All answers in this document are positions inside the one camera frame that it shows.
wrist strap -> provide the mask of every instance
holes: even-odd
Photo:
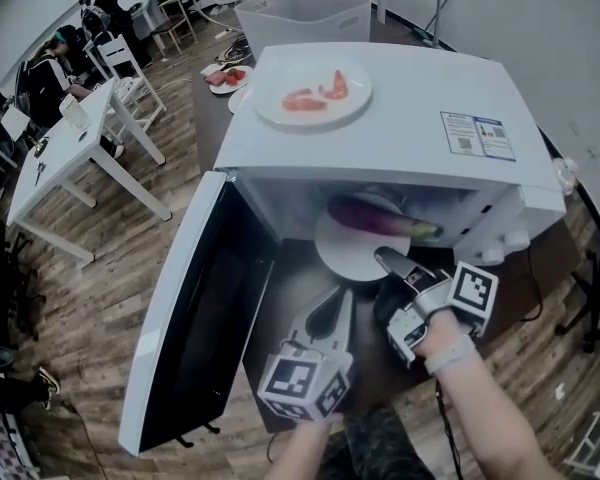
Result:
[[[475,349],[476,346],[473,344],[473,340],[466,334],[463,334],[461,338],[457,339],[447,348],[427,359],[424,362],[424,366],[429,374],[433,375],[440,368],[459,361]]]

shrimp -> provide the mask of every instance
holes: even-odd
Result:
[[[327,108],[327,103],[320,100],[314,100],[312,98],[300,98],[300,96],[307,96],[312,94],[311,89],[300,89],[299,91],[293,91],[287,94],[282,99],[282,107],[285,110],[292,112],[298,110],[324,110]]]
[[[320,92],[320,96],[328,100],[342,100],[349,95],[347,80],[340,70],[337,69],[333,77],[333,90],[328,91],[324,87],[319,86],[318,92]]]

gray pants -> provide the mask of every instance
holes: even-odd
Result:
[[[345,420],[329,438],[319,480],[435,480],[392,407],[378,405]]]

microwave knob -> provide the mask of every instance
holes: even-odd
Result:
[[[485,266],[498,265],[504,261],[502,244],[494,243],[482,250],[482,264]]]
[[[509,252],[523,251],[530,243],[529,232],[524,228],[509,231],[504,235],[504,244]]]

hand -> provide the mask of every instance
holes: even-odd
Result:
[[[466,334],[451,309],[443,309],[434,313],[427,326],[427,335],[424,340],[413,349],[424,359],[441,352]]]

